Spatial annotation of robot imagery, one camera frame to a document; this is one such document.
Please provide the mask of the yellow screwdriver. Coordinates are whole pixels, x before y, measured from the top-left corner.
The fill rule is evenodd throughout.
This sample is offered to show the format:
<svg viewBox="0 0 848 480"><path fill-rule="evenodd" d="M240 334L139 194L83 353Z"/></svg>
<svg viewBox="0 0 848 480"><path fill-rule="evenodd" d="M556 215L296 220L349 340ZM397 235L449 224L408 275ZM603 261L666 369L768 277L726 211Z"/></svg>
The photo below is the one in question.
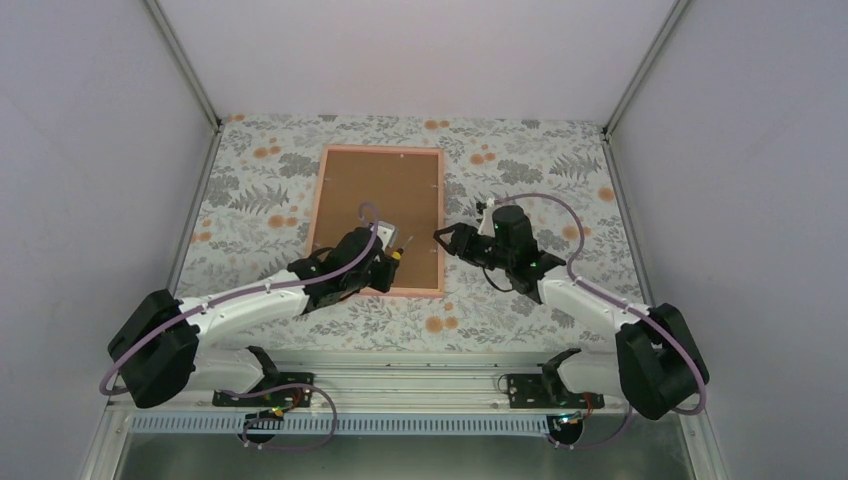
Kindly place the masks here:
<svg viewBox="0 0 848 480"><path fill-rule="evenodd" d="M403 255L404 255L407 247L409 246L409 244L411 243L412 240L413 240L413 236L410 236L409 238L407 238L399 248L395 249L389 255L389 257L391 259L393 259L394 261L400 261L402 259Z"/></svg>

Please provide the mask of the pink picture frame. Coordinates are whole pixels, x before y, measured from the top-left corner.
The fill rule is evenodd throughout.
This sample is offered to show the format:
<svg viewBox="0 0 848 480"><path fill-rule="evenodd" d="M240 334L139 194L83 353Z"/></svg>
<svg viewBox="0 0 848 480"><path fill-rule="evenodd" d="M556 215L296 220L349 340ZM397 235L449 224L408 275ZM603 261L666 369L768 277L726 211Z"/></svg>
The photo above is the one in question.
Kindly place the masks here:
<svg viewBox="0 0 848 480"><path fill-rule="evenodd" d="M445 226L445 151L442 148L374 145L327 145L316 181L308 254L336 246L363 224L359 206L368 202L378 218L396 229L385 242L389 253L404 250L395 281L395 297L442 298L446 290L445 254L433 238Z"/></svg>

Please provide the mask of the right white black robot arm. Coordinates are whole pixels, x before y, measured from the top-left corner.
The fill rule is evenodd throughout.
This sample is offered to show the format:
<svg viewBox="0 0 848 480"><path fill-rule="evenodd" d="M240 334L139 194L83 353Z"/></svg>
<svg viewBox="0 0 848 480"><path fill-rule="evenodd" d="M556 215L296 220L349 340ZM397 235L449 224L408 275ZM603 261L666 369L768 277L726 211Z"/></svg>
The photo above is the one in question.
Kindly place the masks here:
<svg viewBox="0 0 848 480"><path fill-rule="evenodd" d="M581 321L606 348L569 347L542 366L541 391L555 407L582 394L624 399L657 420L698 396L705 404L709 372L682 312L614 296L583 279L572 264L542 250L524 210L488 207L479 226L456 223L433 234L446 253L484 272L501 270L510 291Z"/></svg>

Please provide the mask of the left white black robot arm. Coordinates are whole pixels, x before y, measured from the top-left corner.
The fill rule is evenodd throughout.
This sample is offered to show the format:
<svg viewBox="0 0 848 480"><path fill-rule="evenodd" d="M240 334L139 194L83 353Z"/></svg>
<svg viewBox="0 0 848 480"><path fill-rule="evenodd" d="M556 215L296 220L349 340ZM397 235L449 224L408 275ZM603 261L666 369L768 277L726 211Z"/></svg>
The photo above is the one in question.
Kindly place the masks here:
<svg viewBox="0 0 848 480"><path fill-rule="evenodd" d="M380 221L345 234L334 247L290 263L245 287L201 297L148 294L107 346L113 361L100 390L127 394L141 409L185 391L223 391L255 405L278 391L278 372L260 347L223 349L249 327L302 316L363 289L390 290L400 260L387 253L395 226Z"/></svg>

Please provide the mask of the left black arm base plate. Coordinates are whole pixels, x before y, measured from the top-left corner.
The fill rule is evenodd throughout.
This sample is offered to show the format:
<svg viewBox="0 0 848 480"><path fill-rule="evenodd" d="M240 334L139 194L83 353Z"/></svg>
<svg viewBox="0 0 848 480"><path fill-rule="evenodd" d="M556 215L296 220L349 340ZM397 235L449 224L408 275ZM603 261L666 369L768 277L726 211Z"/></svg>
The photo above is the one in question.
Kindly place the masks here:
<svg viewBox="0 0 848 480"><path fill-rule="evenodd" d="M262 380L248 392L249 398L234 397L216 391L213 394L212 405L215 407L255 408L259 410L306 408L311 404L311 387L314 380L315 375L313 373L283 372L274 379ZM273 387L290 384L305 384L305 387L278 389L269 392L269 389Z"/></svg>

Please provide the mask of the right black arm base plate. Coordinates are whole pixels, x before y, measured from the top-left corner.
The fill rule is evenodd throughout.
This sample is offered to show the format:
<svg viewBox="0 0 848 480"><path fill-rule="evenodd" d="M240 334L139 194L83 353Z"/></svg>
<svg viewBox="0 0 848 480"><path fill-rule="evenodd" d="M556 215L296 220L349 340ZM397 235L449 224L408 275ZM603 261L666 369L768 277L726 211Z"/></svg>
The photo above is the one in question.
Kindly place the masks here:
<svg viewBox="0 0 848 480"><path fill-rule="evenodd" d="M507 373L496 381L497 389L508 397L511 409L602 409L605 399L598 394L567 390L555 374Z"/></svg>

